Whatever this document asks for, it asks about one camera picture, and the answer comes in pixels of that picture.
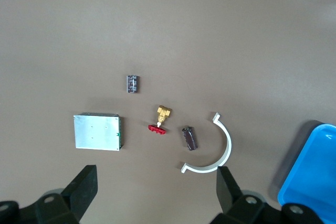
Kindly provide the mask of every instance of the black capacitor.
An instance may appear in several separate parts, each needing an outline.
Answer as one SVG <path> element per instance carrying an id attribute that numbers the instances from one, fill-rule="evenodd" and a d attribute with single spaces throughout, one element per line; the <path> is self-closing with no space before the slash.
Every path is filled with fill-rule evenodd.
<path id="1" fill-rule="evenodd" d="M 182 129 L 184 138 L 187 142 L 188 148 L 190 151 L 194 151 L 198 148 L 196 143 L 196 137 L 192 127 L 186 127 Z"/>
<path id="2" fill-rule="evenodd" d="M 137 93 L 139 87 L 139 76 L 127 76 L 127 93 Z"/>

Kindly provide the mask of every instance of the blue bin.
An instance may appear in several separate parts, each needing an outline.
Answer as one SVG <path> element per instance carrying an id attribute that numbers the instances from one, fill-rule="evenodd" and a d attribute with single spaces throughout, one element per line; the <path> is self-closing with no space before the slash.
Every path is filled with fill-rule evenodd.
<path id="1" fill-rule="evenodd" d="M 310 207 L 324 223 L 336 223 L 336 127 L 317 126 L 310 134 L 280 192 L 281 205 Z"/>

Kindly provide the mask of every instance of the brass valve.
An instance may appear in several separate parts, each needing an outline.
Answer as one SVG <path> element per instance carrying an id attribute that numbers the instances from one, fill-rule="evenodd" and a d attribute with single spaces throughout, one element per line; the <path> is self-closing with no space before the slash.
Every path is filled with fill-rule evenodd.
<path id="1" fill-rule="evenodd" d="M 172 109 L 166 108 L 162 105 L 159 106 L 158 108 L 158 117 L 157 117 L 157 126 L 160 127 L 160 125 L 164 122 L 164 120 L 166 120 L 166 118 L 169 117 L 170 112 L 172 111 Z"/>

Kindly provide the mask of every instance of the metal box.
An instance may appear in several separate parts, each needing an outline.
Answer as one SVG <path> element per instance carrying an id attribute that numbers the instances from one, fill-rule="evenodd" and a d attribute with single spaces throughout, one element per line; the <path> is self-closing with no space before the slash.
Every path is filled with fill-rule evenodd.
<path id="1" fill-rule="evenodd" d="M 117 114 L 74 115 L 76 148 L 119 151 L 120 118 Z"/>

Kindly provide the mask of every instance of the white plastic arc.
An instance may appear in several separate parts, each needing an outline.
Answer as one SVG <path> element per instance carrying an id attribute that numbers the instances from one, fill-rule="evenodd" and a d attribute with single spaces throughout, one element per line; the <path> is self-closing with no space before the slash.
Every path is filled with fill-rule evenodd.
<path id="1" fill-rule="evenodd" d="M 215 162 L 212 165 L 208 165 L 208 166 L 199 167 L 199 166 L 193 166 L 193 165 L 184 163 L 181 169 L 182 173 L 185 173 L 186 170 L 191 170 L 192 172 L 196 172 L 196 173 L 210 173 L 210 172 L 217 170 L 219 166 L 223 166 L 226 163 L 226 161 L 229 159 L 230 154 L 231 154 L 231 149 L 232 149 L 231 137 L 226 127 L 223 125 L 223 123 L 221 123 L 218 120 L 219 117 L 220 117 L 220 114 L 216 113 L 212 121 L 214 124 L 218 125 L 224 131 L 226 135 L 227 143 L 226 143 L 226 149 L 225 149 L 224 154 L 217 162 Z"/>

